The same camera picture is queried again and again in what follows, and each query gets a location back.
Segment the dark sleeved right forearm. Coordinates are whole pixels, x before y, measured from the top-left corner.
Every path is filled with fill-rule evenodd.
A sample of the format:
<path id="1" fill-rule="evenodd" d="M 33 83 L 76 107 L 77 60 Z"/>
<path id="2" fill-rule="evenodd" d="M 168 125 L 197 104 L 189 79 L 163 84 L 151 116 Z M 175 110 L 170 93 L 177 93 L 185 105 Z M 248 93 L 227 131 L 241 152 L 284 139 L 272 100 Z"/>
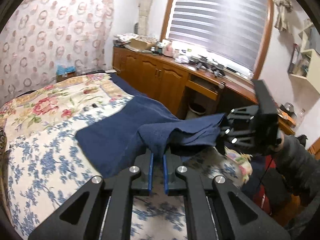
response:
<path id="1" fill-rule="evenodd" d="M 274 161 L 289 191 L 300 197 L 302 205 L 309 205 L 319 194 L 319 160 L 296 137 L 284 135 Z"/>

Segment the right hand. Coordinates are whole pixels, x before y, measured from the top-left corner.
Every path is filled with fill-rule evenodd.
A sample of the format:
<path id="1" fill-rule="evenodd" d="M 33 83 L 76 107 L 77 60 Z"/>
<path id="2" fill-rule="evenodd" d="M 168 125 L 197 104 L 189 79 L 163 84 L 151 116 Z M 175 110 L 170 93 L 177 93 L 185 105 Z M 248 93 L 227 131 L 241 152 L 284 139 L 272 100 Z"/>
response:
<path id="1" fill-rule="evenodd" d="M 284 139 L 285 139 L 285 134 L 282 130 L 279 129 L 277 131 L 277 137 L 276 137 L 275 143 L 271 145 L 271 150 L 273 152 L 279 152 L 283 148 Z"/>

